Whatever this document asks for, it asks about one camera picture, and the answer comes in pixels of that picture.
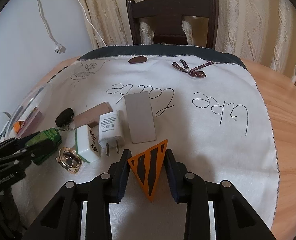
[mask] white wall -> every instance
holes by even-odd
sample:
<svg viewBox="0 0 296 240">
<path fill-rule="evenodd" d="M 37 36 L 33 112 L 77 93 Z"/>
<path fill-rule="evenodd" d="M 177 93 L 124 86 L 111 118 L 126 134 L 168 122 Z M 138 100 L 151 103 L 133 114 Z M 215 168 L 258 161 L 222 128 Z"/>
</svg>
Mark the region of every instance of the white wall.
<svg viewBox="0 0 296 240">
<path fill-rule="evenodd" d="M 41 2 L 53 36 L 66 52 L 54 52 L 37 0 L 10 0 L 0 13 L 0 112 L 12 114 L 56 64 L 92 50 L 77 0 Z"/>
</svg>

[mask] orange triangular block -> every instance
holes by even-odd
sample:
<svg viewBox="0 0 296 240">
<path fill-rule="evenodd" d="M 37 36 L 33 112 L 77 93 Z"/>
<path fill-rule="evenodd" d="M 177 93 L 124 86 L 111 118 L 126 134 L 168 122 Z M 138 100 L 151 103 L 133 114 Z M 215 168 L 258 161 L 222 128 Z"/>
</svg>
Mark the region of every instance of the orange triangular block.
<svg viewBox="0 0 296 240">
<path fill-rule="evenodd" d="M 167 143 L 168 140 L 166 139 L 128 159 L 132 171 L 150 201 L 153 200 L 155 194 Z"/>
</svg>

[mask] power plug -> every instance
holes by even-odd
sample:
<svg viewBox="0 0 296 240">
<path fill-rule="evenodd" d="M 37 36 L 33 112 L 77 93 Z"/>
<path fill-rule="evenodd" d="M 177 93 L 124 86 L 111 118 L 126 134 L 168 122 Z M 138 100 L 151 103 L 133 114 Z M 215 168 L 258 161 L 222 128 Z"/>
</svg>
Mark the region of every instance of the power plug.
<svg viewBox="0 0 296 240">
<path fill-rule="evenodd" d="M 55 47 L 55 52 L 61 52 L 61 50 L 63 49 L 63 45 L 61 45 L 60 43 L 55 43 L 56 47 Z"/>
<path fill-rule="evenodd" d="M 118 111 L 102 114 L 99 117 L 98 143 L 106 149 L 107 156 L 109 156 L 109 148 L 117 148 L 117 154 L 119 154 L 119 146 L 125 144 L 125 139 Z"/>
</svg>

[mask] round table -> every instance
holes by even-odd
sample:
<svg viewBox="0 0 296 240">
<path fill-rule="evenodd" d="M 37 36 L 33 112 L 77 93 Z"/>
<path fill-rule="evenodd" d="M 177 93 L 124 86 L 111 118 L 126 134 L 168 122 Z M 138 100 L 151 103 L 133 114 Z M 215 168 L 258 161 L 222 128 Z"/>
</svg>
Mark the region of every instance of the round table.
<svg viewBox="0 0 296 240">
<path fill-rule="evenodd" d="M 59 63 L 36 86 L 78 58 Z M 277 146 L 281 182 L 272 233 L 277 240 L 292 240 L 296 235 L 296 87 L 289 78 L 270 68 L 246 59 L 242 61 L 267 106 Z"/>
</svg>

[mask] dark green fabric border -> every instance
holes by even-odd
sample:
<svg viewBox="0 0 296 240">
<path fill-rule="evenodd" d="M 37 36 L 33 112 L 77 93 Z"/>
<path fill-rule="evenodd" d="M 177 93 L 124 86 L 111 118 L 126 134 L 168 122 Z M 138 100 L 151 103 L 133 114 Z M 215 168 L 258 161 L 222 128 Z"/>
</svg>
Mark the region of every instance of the dark green fabric border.
<svg viewBox="0 0 296 240">
<path fill-rule="evenodd" d="M 237 56 L 215 51 L 214 49 L 201 48 L 189 45 L 135 45 L 135 46 L 108 46 L 95 49 L 81 56 L 79 60 L 87 60 L 102 57 L 115 57 L 124 55 L 145 55 L 145 56 L 180 56 L 193 55 L 204 60 L 238 64 L 246 68 L 241 59 Z"/>
</svg>

